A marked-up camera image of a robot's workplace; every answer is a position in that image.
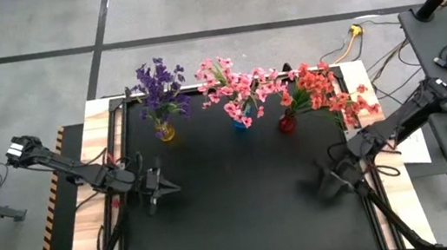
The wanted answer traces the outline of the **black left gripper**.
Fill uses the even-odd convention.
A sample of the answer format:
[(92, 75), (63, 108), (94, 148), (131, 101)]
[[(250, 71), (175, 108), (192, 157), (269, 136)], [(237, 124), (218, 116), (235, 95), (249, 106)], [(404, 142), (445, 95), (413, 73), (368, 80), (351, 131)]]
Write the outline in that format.
[(174, 194), (180, 192), (181, 187), (175, 183), (161, 177), (159, 168), (150, 168), (144, 178), (143, 193), (149, 197), (149, 215), (157, 213), (158, 200), (164, 194)]

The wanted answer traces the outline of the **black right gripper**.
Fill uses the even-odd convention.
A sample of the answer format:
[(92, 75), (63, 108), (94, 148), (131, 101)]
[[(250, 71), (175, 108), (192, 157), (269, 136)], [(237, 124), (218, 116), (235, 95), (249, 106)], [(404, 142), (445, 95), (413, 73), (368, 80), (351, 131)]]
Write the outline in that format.
[(319, 197), (324, 203), (337, 201), (344, 194), (349, 194), (365, 180), (359, 160), (347, 157), (339, 161), (333, 170), (319, 170)]

